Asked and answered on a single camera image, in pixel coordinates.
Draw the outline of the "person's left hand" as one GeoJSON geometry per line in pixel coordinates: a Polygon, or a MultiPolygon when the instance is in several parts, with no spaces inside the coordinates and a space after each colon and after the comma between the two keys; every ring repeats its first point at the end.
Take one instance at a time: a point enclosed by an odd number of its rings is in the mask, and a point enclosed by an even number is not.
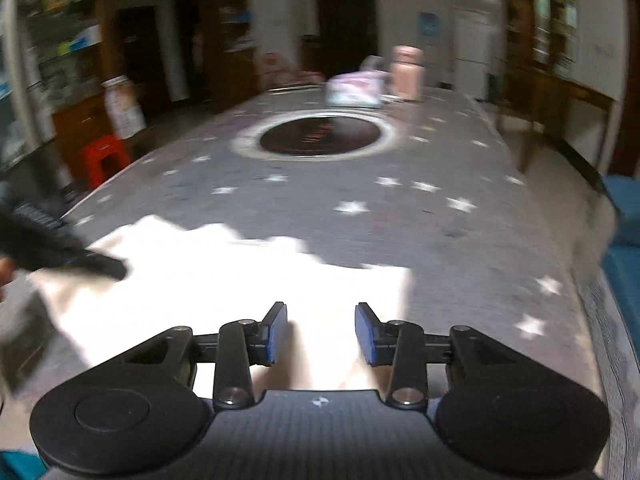
{"type": "Polygon", "coordinates": [[[6,300],[6,288],[14,281],[15,264],[9,257],[0,260],[0,301],[6,300]]]}

